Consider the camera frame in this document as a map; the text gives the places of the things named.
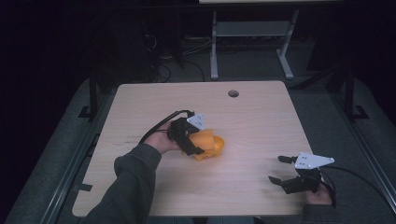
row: hole in table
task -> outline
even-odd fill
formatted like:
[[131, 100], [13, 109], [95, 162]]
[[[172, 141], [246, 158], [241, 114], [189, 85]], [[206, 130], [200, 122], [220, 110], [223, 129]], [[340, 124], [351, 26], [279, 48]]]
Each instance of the hole in table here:
[[234, 91], [234, 90], [228, 91], [228, 95], [229, 95], [230, 97], [233, 97], [233, 98], [238, 97], [239, 91]]

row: sleeve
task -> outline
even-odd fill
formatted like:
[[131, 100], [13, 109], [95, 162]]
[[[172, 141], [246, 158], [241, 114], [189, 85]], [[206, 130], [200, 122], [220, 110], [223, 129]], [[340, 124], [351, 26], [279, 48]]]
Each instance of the sleeve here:
[[135, 147], [114, 163], [116, 181], [84, 223], [146, 223], [161, 154], [146, 144]]
[[341, 224], [335, 208], [331, 205], [306, 204], [302, 224]]

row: wire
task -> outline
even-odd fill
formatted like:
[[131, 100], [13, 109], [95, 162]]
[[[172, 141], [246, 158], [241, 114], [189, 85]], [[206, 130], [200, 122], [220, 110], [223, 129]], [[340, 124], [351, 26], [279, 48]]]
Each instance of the wire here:
[[151, 37], [154, 40], [154, 45], [151, 47], [151, 49], [155, 49], [155, 47], [157, 47], [157, 38], [155, 38], [154, 35], [145, 35], [145, 37]]
[[179, 129], [168, 129], [168, 130], [166, 130], [166, 129], [159, 129], [159, 130], [155, 131], [155, 133], [163, 133], [163, 132], [168, 132], [168, 131], [174, 131], [174, 132], [176, 132], [176, 131], [179, 131]]
[[209, 39], [209, 41], [207, 41], [206, 43], [204, 43], [202, 46], [199, 46], [199, 47], [196, 47], [196, 48], [193, 48], [193, 49], [186, 50], [186, 51], [184, 51], [184, 52], [182, 53], [182, 55], [193, 54], [193, 53], [196, 53], [196, 52], [198, 52], [198, 51], [200, 51], [200, 50], [206, 49], [207, 47], [209, 47], [209, 45], [210, 45], [211, 43], [212, 43], [212, 40]]
[[326, 184], [323, 180], [320, 180], [320, 184], [322, 184], [330, 192], [330, 198], [332, 199], [332, 206], [335, 208], [337, 206], [337, 201], [335, 198], [335, 189], [330, 187], [330, 185]]
[[171, 120], [172, 118], [175, 118], [177, 115], [181, 114], [181, 113], [187, 113], [188, 117], [191, 117], [194, 115], [193, 112], [191, 112], [190, 110], [179, 110], [174, 112], [173, 114], [169, 115], [168, 117], [166, 117], [165, 119], [161, 120], [158, 124], [156, 124], [154, 127], [152, 127], [150, 130], [148, 130], [148, 132], [142, 137], [142, 139], [140, 139], [139, 144], [142, 144], [146, 141], [146, 139], [152, 135], [153, 133], [155, 133], [161, 126], [163, 126], [166, 122], [168, 122], [169, 120]]
[[191, 64], [193, 64], [193, 65], [195, 65], [200, 71], [201, 71], [201, 75], [202, 75], [202, 81], [203, 82], [205, 82], [205, 73], [204, 73], [204, 70], [197, 64], [197, 63], [193, 63], [193, 62], [190, 62], [190, 61], [182, 61], [183, 63], [191, 63]]
[[334, 183], [332, 182], [332, 179], [331, 179], [326, 173], [324, 173], [323, 171], [320, 171], [320, 172], [321, 172], [324, 176], [326, 176], [327, 179], [329, 179], [330, 183], [332, 184], [332, 189], [334, 190], [334, 193], [335, 193], [336, 188], [335, 188]]
[[219, 48], [217, 50], [218, 54], [235, 54], [235, 53], [239, 53], [239, 52], [243, 52], [248, 50], [248, 45], [246, 43], [246, 39], [245, 41], [239, 43], [236, 42], [234, 40], [224, 40], [221, 43], [219, 43]]
[[392, 211], [392, 214], [394, 215], [394, 217], [396, 218], [396, 214], [393, 213], [393, 209], [390, 206], [390, 204], [388, 203], [388, 200], [385, 198], [384, 194], [374, 185], [372, 184], [370, 181], [366, 180], [363, 176], [356, 174], [353, 171], [350, 171], [348, 169], [342, 168], [342, 167], [337, 167], [337, 166], [322, 166], [321, 168], [330, 168], [330, 169], [334, 169], [334, 170], [340, 170], [340, 171], [344, 171], [347, 173], [350, 173], [356, 177], [358, 177], [360, 180], [364, 181], [366, 184], [368, 184], [369, 186], [371, 186], [378, 194], [379, 196], [381, 196], [382, 200], [384, 200], [384, 202], [387, 204], [387, 206], [390, 208], [390, 210]]
[[160, 81], [161, 81], [162, 83], [165, 83], [165, 82], [169, 81], [169, 79], [170, 79], [171, 76], [172, 76], [172, 70], [171, 70], [168, 66], [163, 65], [163, 64], [161, 64], [161, 63], [158, 64], [158, 66], [164, 67], [164, 68], [169, 72], [169, 75], [168, 75], [168, 77], [163, 81], [163, 80], [162, 80], [163, 75], [160, 73], [159, 70], [157, 70], [158, 77], [157, 77], [157, 80], [156, 80], [156, 81], [158, 81], [158, 78], [160, 79]]
[[190, 42], [194, 42], [194, 43], [201, 43], [204, 42], [206, 40], [210, 40], [211, 38], [209, 36], [203, 36], [203, 37], [195, 37], [195, 36], [191, 36], [191, 37], [184, 37], [185, 40], [188, 40]]

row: hand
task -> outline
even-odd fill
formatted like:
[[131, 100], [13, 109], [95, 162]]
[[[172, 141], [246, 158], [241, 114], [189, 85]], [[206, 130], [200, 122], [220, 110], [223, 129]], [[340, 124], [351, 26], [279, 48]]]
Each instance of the hand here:
[[158, 130], [163, 130], [163, 131], [153, 133], [146, 139], [146, 141], [144, 143], [154, 147], [161, 154], [163, 154], [167, 151], [170, 151], [170, 150], [180, 150], [180, 147], [175, 142], [169, 140], [169, 138], [166, 134], [165, 130], [168, 130], [170, 125], [171, 125], [170, 121], [166, 122], [163, 126], [161, 126], [158, 129]]
[[311, 190], [305, 192], [306, 203], [332, 205], [330, 192], [322, 184], [319, 184], [317, 192]]

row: table top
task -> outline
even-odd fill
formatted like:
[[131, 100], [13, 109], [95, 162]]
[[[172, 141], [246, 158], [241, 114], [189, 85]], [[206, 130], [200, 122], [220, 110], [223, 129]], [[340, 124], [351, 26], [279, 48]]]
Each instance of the table top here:
[[[239, 96], [230, 97], [229, 91]], [[116, 179], [113, 165], [160, 120], [177, 110], [204, 113], [205, 127], [225, 141], [218, 158], [196, 161], [171, 151], [157, 169], [152, 216], [301, 214], [304, 194], [287, 195], [268, 175], [294, 178], [277, 156], [312, 153], [280, 81], [121, 85], [78, 193], [73, 214], [85, 217]]]

